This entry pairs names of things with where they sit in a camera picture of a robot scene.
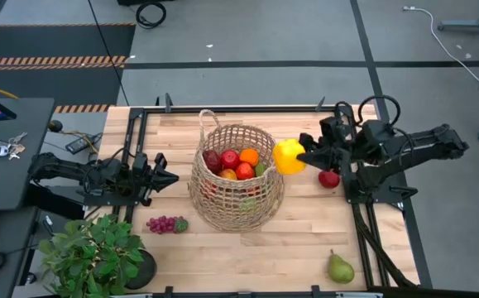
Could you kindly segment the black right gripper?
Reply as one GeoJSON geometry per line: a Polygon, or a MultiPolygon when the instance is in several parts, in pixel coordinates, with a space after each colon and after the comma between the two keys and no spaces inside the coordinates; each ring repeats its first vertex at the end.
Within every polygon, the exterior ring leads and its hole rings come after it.
{"type": "Polygon", "coordinates": [[[308,152],[300,153],[297,159],[322,171],[339,171],[341,166],[363,163],[366,156],[357,138],[359,125],[351,104],[335,103],[333,116],[319,122],[320,137],[300,133],[299,144],[308,152]]]}

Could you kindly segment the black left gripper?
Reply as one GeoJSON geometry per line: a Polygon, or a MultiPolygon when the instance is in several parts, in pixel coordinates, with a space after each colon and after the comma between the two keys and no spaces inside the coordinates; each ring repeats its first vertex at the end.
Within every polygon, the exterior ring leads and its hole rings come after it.
{"type": "Polygon", "coordinates": [[[138,190],[138,199],[144,206],[151,204],[151,192],[161,192],[164,188],[173,185],[179,180],[176,174],[165,168],[167,161],[163,153],[156,154],[154,166],[148,164],[146,153],[137,153],[132,164],[132,177],[138,190]]]}

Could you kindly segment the yellow bell pepper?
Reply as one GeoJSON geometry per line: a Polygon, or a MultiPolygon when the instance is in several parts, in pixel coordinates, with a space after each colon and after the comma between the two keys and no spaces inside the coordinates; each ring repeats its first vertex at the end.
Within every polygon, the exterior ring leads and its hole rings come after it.
{"type": "Polygon", "coordinates": [[[297,159],[297,156],[302,153],[305,153],[305,149],[297,139],[277,142],[272,155],[278,172],[282,175],[294,175],[303,171],[306,164],[297,159]]]}

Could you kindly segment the red apple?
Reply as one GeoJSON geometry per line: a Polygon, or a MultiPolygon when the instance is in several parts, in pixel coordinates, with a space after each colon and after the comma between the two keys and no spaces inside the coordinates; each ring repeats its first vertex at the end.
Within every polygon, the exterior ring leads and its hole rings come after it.
{"type": "Polygon", "coordinates": [[[333,189],[340,184],[339,174],[333,171],[321,171],[318,174],[318,180],[322,187],[326,189],[333,189]]]}
{"type": "Polygon", "coordinates": [[[223,169],[235,170],[241,163],[240,156],[234,150],[224,151],[220,156],[223,169]]]}

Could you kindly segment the purple grape bunch with leaf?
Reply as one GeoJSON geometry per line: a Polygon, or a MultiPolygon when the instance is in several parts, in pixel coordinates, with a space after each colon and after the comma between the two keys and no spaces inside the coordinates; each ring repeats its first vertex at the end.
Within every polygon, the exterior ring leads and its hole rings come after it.
{"type": "Polygon", "coordinates": [[[151,218],[146,222],[146,226],[152,233],[184,233],[189,227],[189,222],[182,216],[151,218]]]}

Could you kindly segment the dark maroon fruit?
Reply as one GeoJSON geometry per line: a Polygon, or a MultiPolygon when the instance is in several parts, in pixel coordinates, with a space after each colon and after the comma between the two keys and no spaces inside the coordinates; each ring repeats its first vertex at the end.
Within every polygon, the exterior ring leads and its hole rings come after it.
{"type": "Polygon", "coordinates": [[[215,175],[222,170],[220,155],[215,150],[204,151],[203,159],[207,168],[215,175]]]}

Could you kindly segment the orange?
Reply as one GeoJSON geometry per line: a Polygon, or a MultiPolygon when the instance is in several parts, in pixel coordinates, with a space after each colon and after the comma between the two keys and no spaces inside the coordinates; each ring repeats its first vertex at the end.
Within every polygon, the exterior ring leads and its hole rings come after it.
{"type": "Polygon", "coordinates": [[[259,153],[253,148],[247,148],[240,152],[240,161],[248,163],[251,167],[257,166],[259,162],[259,153]]]}

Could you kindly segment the woven seagrass basket with handles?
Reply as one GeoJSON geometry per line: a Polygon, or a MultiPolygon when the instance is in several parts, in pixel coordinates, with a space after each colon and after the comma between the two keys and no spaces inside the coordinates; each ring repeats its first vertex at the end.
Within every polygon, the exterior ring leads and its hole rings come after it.
{"type": "Polygon", "coordinates": [[[284,179],[275,168],[272,149],[275,139],[258,127],[244,124],[222,125],[209,109],[199,112],[199,144],[194,154],[189,195],[199,217],[211,227],[227,233],[245,233],[266,224],[277,213],[284,199],[284,179]],[[205,165],[203,152],[226,149],[258,151],[266,171],[249,180],[228,180],[212,173],[205,165]],[[257,200],[252,212],[242,212],[239,204],[257,200]]]}

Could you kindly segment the black power adapter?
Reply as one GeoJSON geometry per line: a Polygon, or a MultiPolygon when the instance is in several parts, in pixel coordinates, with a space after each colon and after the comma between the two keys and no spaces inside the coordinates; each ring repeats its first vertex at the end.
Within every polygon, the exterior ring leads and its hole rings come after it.
{"type": "Polygon", "coordinates": [[[103,134],[75,134],[76,139],[65,145],[65,149],[75,155],[85,149],[91,149],[92,152],[98,153],[96,143],[102,138],[103,134]]]}

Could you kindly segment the potted green leafy plant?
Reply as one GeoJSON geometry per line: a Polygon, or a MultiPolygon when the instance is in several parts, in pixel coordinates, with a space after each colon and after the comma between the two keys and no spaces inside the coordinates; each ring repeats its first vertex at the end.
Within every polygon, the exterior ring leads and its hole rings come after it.
{"type": "Polygon", "coordinates": [[[42,280],[60,298],[110,298],[148,285],[157,264],[132,225],[110,214],[74,220],[38,244],[42,280]]]}

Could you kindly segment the green pear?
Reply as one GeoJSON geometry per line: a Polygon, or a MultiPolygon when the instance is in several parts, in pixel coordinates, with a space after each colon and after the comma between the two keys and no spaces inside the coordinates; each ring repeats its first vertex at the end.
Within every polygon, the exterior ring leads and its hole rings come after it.
{"type": "Polygon", "coordinates": [[[327,273],[332,281],[339,284],[348,284],[355,276],[352,265],[334,253],[329,256],[327,273]]]}

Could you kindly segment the dark grey side desk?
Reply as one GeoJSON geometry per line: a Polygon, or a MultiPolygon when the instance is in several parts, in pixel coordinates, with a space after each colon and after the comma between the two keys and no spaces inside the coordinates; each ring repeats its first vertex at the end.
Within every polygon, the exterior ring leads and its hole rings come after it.
{"type": "Polygon", "coordinates": [[[0,99],[17,117],[0,121],[0,140],[7,141],[22,133],[26,150],[18,159],[0,157],[0,252],[5,262],[0,268],[0,298],[10,298],[17,284],[26,247],[38,209],[25,205],[30,185],[28,168],[41,147],[48,123],[55,109],[55,100],[48,98],[0,99]]]}

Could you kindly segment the black hazard-striped floor mat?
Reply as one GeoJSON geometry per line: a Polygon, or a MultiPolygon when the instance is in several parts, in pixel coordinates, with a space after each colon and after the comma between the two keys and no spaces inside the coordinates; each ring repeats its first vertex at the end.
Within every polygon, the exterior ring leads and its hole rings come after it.
{"type": "Polygon", "coordinates": [[[120,82],[133,23],[0,25],[0,89],[55,100],[57,113],[102,113],[125,103],[120,82]]]}

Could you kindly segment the black floor box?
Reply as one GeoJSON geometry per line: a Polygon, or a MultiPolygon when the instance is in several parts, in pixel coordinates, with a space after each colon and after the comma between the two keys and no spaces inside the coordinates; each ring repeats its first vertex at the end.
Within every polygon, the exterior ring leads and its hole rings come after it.
{"type": "Polygon", "coordinates": [[[174,0],[117,0],[117,3],[120,6],[129,7],[133,5],[144,4],[147,2],[164,2],[164,1],[174,1],[174,0]]]}

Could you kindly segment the black metal table frame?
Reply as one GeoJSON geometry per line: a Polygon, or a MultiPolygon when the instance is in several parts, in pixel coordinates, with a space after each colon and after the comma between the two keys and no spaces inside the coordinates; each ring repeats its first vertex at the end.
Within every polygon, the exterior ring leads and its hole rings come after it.
{"type": "MultiPolygon", "coordinates": [[[[328,111],[298,106],[228,106],[211,108],[221,124],[246,124],[268,131],[281,140],[302,132],[319,134],[319,121],[328,111]]],[[[342,188],[324,189],[318,172],[306,169],[285,177],[283,203],[266,224],[246,233],[225,233],[206,224],[195,212],[188,183],[199,143],[199,107],[180,107],[171,113],[152,113],[143,142],[133,147],[149,157],[164,154],[167,169],[179,180],[154,194],[151,205],[137,207],[133,230],[157,263],[156,276],[144,292],[163,296],[311,296],[336,291],[364,291],[365,275],[352,208],[342,188]],[[151,218],[182,216],[189,222],[184,233],[152,233],[151,218]],[[339,284],[327,273],[334,253],[352,265],[355,276],[339,284]]]]}

